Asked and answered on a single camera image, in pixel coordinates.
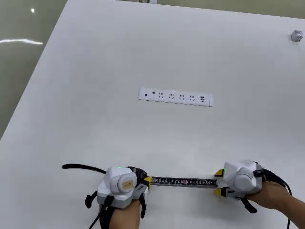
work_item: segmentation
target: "hand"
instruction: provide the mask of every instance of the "hand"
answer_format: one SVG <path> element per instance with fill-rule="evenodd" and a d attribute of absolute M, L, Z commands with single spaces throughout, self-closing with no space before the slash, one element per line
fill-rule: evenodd
<path fill-rule="evenodd" d="M 140 224 L 140 203 L 133 200 L 124 209 L 117 208 L 110 220 L 110 229 L 138 229 Z"/>
<path fill-rule="evenodd" d="M 261 191 L 248 194 L 247 197 L 264 208 L 278 210 L 290 195 L 283 186 L 275 182 L 263 182 Z"/>

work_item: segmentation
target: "power strip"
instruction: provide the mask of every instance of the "power strip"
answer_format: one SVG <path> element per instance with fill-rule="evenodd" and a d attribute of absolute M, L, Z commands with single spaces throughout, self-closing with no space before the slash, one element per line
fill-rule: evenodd
<path fill-rule="evenodd" d="M 139 89 L 138 99 L 174 104 L 213 106 L 213 95 L 211 94 L 162 90 L 145 87 L 141 87 Z"/>

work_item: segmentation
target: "white table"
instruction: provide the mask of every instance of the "white table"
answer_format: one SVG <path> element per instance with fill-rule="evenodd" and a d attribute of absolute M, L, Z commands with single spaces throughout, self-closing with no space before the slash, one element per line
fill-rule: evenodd
<path fill-rule="evenodd" d="M 0 228 L 85 229 L 102 176 L 65 163 L 204 177 L 253 159 L 304 200 L 305 30 L 299 19 L 69 0 L 0 142 Z M 137 99 L 141 86 L 209 92 L 214 107 Z M 285 228 L 212 190 L 153 187 L 141 228 Z"/>

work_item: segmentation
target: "human hand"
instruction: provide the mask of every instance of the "human hand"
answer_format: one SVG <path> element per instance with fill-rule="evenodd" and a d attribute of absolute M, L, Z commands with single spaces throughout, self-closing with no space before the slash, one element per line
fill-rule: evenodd
<path fill-rule="evenodd" d="M 269 209 L 279 209 L 286 198 L 291 195 L 287 190 L 275 183 L 275 182 L 263 182 L 262 190 L 255 194 L 248 194 L 249 200 L 254 201 L 258 205 L 269 208 Z"/>

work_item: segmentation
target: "small white object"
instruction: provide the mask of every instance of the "small white object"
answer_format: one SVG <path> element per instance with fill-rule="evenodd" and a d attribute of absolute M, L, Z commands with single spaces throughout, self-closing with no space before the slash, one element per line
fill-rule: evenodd
<path fill-rule="evenodd" d="M 97 189 L 97 201 L 103 204 L 106 197 L 111 195 L 114 196 L 112 206 L 125 208 L 132 201 L 136 184 L 136 174 L 129 168 L 111 166 Z"/>
<path fill-rule="evenodd" d="M 293 42 L 300 42 L 303 38 L 303 32 L 299 30 L 294 30 L 291 34 L 291 40 Z"/>
<path fill-rule="evenodd" d="M 139 89 L 138 99 L 174 104 L 213 106 L 213 96 L 208 93 L 192 93 L 145 87 Z"/>
<path fill-rule="evenodd" d="M 251 160 L 226 162 L 224 164 L 224 181 L 230 189 L 242 193 L 256 193 L 262 186 L 254 177 L 257 164 Z"/>

